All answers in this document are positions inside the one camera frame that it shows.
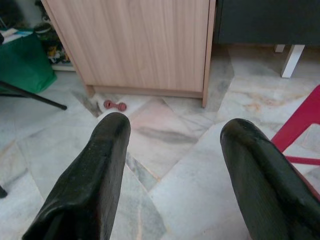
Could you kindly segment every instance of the floor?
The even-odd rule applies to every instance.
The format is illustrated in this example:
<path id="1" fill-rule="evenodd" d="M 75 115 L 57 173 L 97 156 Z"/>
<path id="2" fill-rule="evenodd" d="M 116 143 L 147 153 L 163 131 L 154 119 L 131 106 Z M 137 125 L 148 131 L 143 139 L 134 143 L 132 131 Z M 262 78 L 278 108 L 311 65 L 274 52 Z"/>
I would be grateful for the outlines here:
<path id="1" fill-rule="evenodd" d="M 248 240 L 220 146 L 232 118 L 255 123 L 269 138 L 320 84 L 320 50 L 307 48 L 291 79 L 280 78 L 288 49 L 215 46 L 209 100 L 96 94 L 88 99 L 75 73 L 57 72 L 42 96 L 67 111 L 21 98 L 0 98 L 0 236 L 20 239 L 58 176 L 96 124 L 125 102 L 131 136 L 111 240 Z M 320 158 L 320 126 L 286 153 Z M 297 164 L 320 191 L 320 168 Z"/>

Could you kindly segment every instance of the small dumbbell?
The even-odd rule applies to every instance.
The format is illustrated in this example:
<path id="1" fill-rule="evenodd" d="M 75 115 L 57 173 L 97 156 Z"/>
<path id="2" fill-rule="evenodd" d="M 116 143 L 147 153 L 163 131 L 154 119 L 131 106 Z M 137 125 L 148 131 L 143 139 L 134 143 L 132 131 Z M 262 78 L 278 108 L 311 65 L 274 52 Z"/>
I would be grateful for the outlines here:
<path id="1" fill-rule="evenodd" d="M 116 103 L 114 103 L 114 102 L 112 102 L 110 100 L 106 100 L 106 101 L 104 101 L 103 105 L 104 105 L 104 107 L 106 109 L 116 108 L 120 112 L 123 112 L 123 111 L 125 111 L 127 109 L 127 105 L 125 103 L 123 103 L 123 102 L 120 102 L 119 104 L 116 104 Z"/>

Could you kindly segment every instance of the cabinet door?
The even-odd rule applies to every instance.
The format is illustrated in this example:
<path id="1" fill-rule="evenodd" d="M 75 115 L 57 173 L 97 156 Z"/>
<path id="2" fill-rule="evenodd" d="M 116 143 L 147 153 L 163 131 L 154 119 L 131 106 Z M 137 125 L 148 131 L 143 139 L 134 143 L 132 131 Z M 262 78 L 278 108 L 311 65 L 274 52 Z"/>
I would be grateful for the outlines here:
<path id="1" fill-rule="evenodd" d="M 46 0 L 87 85 L 202 92 L 210 0 Z"/>

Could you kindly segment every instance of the green fabric bag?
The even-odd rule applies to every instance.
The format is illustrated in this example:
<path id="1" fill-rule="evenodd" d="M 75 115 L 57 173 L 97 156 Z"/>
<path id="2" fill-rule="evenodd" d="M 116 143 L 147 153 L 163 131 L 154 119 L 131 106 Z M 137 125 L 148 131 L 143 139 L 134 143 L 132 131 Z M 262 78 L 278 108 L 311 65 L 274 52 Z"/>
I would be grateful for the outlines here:
<path id="1" fill-rule="evenodd" d="M 35 33 L 0 45 L 0 81 L 39 93 L 57 79 Z"/>

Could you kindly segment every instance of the red chair leg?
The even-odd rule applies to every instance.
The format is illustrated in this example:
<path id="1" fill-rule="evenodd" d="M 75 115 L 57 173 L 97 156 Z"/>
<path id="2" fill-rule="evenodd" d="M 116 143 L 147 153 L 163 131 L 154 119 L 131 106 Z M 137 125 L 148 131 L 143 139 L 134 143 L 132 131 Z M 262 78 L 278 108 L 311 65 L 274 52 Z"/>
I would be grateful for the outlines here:
<path id="1" fill-rule="evenodd" d="M 320 124 L 320 85 L 304 100 L 289 120 L 272 138 L 279 151 L 289 147 L 311 124 Z M 302 157 L 287 157 L 292 163 L 320 165 L 320 160 Z"/>

